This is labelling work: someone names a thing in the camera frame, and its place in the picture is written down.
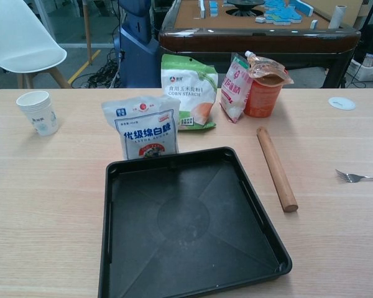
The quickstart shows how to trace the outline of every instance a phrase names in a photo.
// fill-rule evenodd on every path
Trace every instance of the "wooden chair leg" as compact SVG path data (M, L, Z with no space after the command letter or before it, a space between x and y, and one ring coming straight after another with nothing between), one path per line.
M68 82L65 80L65 78L62 76L61 72L58 70L58 68L53 67L47 70L50 75L54 78L54 80L60 85L63 89L71 89L71 86L68 84Z
M24 88L24 74L17 73L18 89Z
M28 87L28 89L34 89L34 87L33 87L34 74L33 73L24 73L24 76L25 76L25 80L26 80L26 86Z

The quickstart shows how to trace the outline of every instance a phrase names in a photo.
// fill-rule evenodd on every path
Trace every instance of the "green corn starch bag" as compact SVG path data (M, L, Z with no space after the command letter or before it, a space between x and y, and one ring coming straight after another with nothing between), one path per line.
M181 101L178 129L216 126L214 122L208 122L217 96L218 74L214 67L187 56L164 54L161 77L164 94Z

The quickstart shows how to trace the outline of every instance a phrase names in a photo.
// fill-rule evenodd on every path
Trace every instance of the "plastic bag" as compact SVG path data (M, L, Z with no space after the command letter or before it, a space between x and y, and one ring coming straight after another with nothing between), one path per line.
M180 130L215 127L207 122L216 101L216 70L187 56L164 54L162 57L162 89L165 95L181 100Z
M261 85L276 87L293 84L292 78L285 72L285 67L268 58L256 56L247 51L245 56L250 63L249 76Z
M221 107L232 122L241 116L253 79L249 76L249 64L240 55L235 55L221 85Z
M168 96L140 96L102 104L108 124L120 135L127 160L178 153L180 101Z

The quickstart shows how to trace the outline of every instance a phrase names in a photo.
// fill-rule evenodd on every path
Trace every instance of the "blue machine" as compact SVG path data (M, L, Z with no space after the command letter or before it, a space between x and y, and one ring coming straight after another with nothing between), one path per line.
M119 0L127 17L114 47L121 52L120 79L125 88L160 87L160 51L151 34L150 1Z

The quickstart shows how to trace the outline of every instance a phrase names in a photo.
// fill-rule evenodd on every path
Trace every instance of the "white round disc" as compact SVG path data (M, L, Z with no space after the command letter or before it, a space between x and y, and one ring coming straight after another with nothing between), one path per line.
M341 110L353 110L356 107L352 100L345 97L331 97L329 98L329 103L332 107Z

